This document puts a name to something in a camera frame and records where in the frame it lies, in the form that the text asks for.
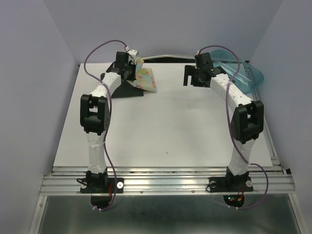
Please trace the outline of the pastel floral skirt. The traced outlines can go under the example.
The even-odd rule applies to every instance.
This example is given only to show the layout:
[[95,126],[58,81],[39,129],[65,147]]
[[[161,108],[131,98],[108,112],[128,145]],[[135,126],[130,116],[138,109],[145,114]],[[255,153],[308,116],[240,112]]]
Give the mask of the pastel floral skirt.
[[156,93],[156,82],[151,68],[143,67],[144,60],[141,57],[136,59],[136,75],[134,81],[128,81],[133,87],[141,90]]

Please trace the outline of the dark dotted skirt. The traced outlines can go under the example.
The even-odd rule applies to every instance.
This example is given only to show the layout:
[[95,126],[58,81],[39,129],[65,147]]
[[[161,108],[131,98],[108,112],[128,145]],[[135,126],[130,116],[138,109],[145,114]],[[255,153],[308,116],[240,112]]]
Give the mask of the dark dotted skirt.
[[[118,64],[116,61],[113,62],[106,72],[101,74],[101,80],[107,84],[109,75],[113,74],[120,75],[121,78],[122,64],[123,63]],[[124,82],[121,81],[121,85],[112,92],[112,98],[134,98],[142,97],[144,95],[143,90],[133,87],[128,81],[129,80]]]

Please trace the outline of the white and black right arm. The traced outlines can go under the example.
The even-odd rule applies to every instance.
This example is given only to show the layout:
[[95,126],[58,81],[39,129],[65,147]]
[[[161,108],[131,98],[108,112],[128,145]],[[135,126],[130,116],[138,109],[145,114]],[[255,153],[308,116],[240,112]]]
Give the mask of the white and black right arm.
[[226,102],[230,137],[234,145],[224,177],[210,177],[208,189],[212,193],[253,190],[248,166],[256,139],[264,129],[264,105],[254,101],[230,80],[222,67],[215,67],[210,53],[195,55],[195,65],[186,65],[183,84],[207,87]]

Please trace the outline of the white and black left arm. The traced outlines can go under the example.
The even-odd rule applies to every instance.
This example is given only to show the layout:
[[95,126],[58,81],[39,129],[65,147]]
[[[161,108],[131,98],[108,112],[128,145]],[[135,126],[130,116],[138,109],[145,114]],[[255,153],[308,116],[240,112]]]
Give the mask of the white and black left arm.
[[89,164],[86,176],[77,179],[83,194],[104,193],[110,182],[105,161],[104,144],[110,126],[111,96],[126,80],[135,80],[137,50],[117,52],[115,61],[100,75],[100,85],[80,98],[80,125],[87,137]]

